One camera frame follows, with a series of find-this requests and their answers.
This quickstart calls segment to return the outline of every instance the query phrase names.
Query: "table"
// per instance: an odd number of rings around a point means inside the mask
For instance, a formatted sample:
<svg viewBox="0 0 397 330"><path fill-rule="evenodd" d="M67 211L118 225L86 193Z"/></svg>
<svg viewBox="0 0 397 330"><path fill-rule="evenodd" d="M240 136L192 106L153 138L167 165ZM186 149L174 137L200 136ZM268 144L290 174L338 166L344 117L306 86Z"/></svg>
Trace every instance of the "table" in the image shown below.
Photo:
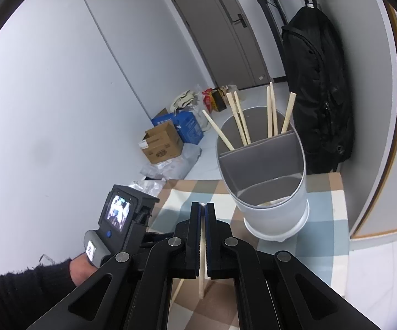
<svg viewBox="0 0 397 330"><path fill-rule="evenodd" d="M305 226L284 242L263 241L246 229L241 211L222 180L169 180L158 195L149 231L173 232L178 222L189 219L192 202L213 202L217 219L231 225L234 237L259 251L274 254L287 250L330 285L345 295L349 231L342 179L339 173L308 175L310 215ZM179 280L173 282L176 289ZM239 328L232 279L206 279L205 297L199 299L198 279L186 279L169 313L171 330L236 330Z"/></svg>

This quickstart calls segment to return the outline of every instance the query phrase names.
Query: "door handle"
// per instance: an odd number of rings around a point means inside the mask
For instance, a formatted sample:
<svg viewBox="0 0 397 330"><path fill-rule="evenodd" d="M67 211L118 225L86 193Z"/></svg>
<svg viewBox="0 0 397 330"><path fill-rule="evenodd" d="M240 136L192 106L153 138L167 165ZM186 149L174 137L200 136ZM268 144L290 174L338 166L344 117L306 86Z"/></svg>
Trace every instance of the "door handle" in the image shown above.
<svg viewBox="0 0 397 330"><path fill-rule="evenodd" d="M237 16L238 16L238 20L232 21L232 23L233 23L233 24L236 24L236 23L238 23L238 22L241 22L241 25L242 25L244 28L247 28L246 21L244 21L243 15L239 13Z"/></svg>

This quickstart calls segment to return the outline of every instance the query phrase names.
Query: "wooden chopstick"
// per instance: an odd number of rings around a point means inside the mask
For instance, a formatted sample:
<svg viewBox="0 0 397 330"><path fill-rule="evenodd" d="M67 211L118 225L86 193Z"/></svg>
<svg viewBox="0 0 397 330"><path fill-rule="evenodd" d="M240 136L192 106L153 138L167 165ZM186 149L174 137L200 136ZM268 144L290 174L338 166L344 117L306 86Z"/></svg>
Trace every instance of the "wooden chopstick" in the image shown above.
<svg viewBox="0 0 397 330"><path fill-rule="evenodd" d="M243 109L241 109L241 104L240 104L240 100L238 99L237 91L234 91L234 96L235 96L235 103L237 103L237 108L238 108L238 111L240 112L240 118L241 118L241 122L243 124L244 133L246 134L246 141L247 141L247 144L250 144L251 141L250 141L249 130L247 130L246 119L244 118Z"/></svg>
<svg viewBox="0 0 397 330"><path fill-rule="evenodd" d="M206 110L202 110L203 114L205 115L206 119L211 123L212 127L214 130L217 132L217 134L220 135L220 138L223 140L224 144L228 147L229 150L235 150L234 147L232 146L231 142L229 139L226 137L226 135L223 134L223 132L220 130L220 128L215 124L215 121L212 120L212 118L209 116L209 114L206 112Z"/></svg>
<svg viewBox="0 0 397 330"><path fill-rule="evenodd" d="M200 266L198 273L198 298L205 297L205 270L206 270L206 230L205 230L205 217L200 217Z"/></svg>
<svg viewBox="0 0 397 330"><path fill-rule="evenodd" d="M177 295L178 295L179 292L180 292L180 288L182 287L182 284L183 284L184 281L185 281L184 279L180 279L179 284L177 284L177 288L176 288L176 290L174 291L173 297L171 298L171 302L169 303L169 308L170 308L170 309L171 309L171 307L173 306L173 304L174 304L174 302L175 302L175 300L176 300L176 298L177 298Z"/></svg>
<svg viewBox="0 0 397 330"><path fill-rule="evenodd" d="M290 116L292 115L293 105L295 104L295 93L290 93L289 102L287 103L286 117L284 118L283 128L281 129L281 134L287 131L290 122Z"/></svg>
<svg viewBox="0 0 397 330"><path fill-rule="evenodd" d="M273 134L276 136L278 135L278 118L276 116L275 91L273 90L272 82L270 82L270 99L272 100Z"/></svg>
<svg viewBox="0 0 397 330"><path fill-rule="evenodd" d="M267 137L273 137L272 98L271 98L270 86L267 86Z"/></svg>
<svg viewBox="0 0 397 330"><path fill-rule="evenodd" d="M241 126L240 117L238 116L237 107L235 106L232 93L226 93L226 97L228 98L229 105L231 106L235 122L237 123L238 131L241 136L241 141L243 142L243 145L246 146L247 145L246 136L244 135L244 130L243 127Z"/></svg>

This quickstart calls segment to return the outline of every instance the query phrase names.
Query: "black backpack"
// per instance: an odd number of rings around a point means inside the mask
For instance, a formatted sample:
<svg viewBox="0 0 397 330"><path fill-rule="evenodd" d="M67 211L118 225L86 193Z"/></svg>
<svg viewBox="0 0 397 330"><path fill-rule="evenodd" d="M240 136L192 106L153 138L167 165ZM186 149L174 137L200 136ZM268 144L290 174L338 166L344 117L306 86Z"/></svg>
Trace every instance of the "black backpack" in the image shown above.
<svg viewBox="0 0 397 330"><path fill-rule="evenodd" d="M286 74L296 93L293 118L308 174L336 170L351 156L354 139L351 91L344 52L333 24L314 4L283 26Z"/></svg>

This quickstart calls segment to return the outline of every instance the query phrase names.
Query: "human hand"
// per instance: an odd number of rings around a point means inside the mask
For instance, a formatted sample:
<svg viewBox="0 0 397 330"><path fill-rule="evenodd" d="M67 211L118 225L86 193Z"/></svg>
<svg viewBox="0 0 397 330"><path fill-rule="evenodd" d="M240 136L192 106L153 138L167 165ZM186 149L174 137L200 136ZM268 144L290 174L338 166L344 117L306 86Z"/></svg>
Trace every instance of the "human hand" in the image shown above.
<svg viewBox="0 0 397 330"><path fill-rule="evenodd" d="M82 253L70 262L70 277L76 286L81 285L90 275L97 271L95 266L89 263L85 253Z"/></svg>

